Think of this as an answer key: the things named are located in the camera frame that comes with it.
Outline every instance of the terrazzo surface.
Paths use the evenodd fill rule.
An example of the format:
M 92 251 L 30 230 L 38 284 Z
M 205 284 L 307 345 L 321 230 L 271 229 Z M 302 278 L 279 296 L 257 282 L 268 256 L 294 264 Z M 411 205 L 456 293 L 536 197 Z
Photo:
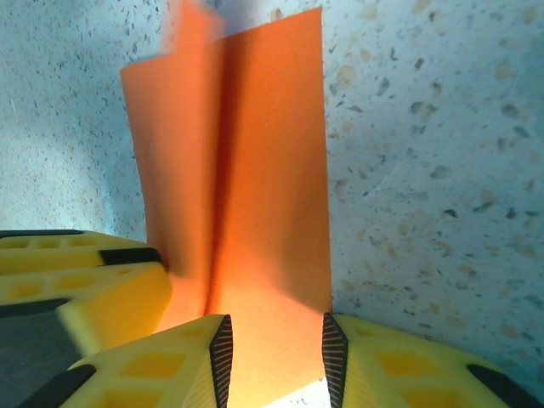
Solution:
M 544 400 L 544 3 L 208 3 L 230 32 L 323 7 L 334 309 Z M 119 70 L 168 7 L 0 0 L 0 229 L 145 238 Z

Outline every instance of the speckled wall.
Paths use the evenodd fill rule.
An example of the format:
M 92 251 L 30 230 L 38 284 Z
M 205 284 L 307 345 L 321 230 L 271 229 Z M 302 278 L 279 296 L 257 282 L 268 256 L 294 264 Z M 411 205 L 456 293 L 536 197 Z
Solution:
M 323 6 L 335 310 L 544 399 L 544 4 L 208 3 L 230 31 Z M 0 0 L 0 228 L 145 238 L 118 71 L 166 7 Z

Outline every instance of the folded orange paper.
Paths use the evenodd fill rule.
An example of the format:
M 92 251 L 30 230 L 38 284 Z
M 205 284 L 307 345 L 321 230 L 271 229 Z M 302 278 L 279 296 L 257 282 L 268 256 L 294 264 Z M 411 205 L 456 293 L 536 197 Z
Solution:
M 233 320 L 231 407 L 324 376 L 331 308 L 320 9 L 216 42 L 182 3 L 175 54 L 122 70 L 151 244 L 168 261 L 167 328 Z

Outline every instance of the light blue wall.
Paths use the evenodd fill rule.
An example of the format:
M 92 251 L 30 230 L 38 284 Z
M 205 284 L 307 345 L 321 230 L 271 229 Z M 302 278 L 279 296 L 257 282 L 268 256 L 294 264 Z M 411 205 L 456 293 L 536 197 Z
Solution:
M 230 31 L 323 6 L 335 310 L 544 399 L 544 3 L 208 2 Z M 0 9 L 0 228 L 143 240 L 118 72 L 159 50 L 165 6 Z

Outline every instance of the black edge strip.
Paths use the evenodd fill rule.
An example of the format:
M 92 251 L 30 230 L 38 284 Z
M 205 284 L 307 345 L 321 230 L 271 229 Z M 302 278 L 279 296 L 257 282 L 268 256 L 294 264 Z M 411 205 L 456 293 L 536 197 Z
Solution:
M 0 230 L 0 240 L 15 236 L 40 236 L 40 235 L 79 235 L 83 231 L 77 229 L 14 229 Z
M 141 248 L 104 249 L 99 251 L 104 265 L 143 264 L 158 262 L 163 264 L 161 254 L 149 246 Z
M 17 408 L 60 408 L 96 372 L 93 365 L 80 365 L 51 378 Z
M 232 321 L 230 315 L 227 314 L 221 321 L 210 343 L 213 390 L 217 408 L 227 408 L 227 402 L 229 401 L 233 350 Z
M 51 312 L 69 301 L 70 299 L 67 298 L 59 298 L 38 300 L 36 302 L 2 304 L 0 305 L 0 319 Z
M 535 397 L 501 372 L 476 364 L 467 365 L 467 369 L 509 408 L 544 407 Z
M 341 408 L 348 369 L 348 338 L 330 313 L 323 316 L 321 352 L 331 408 Z

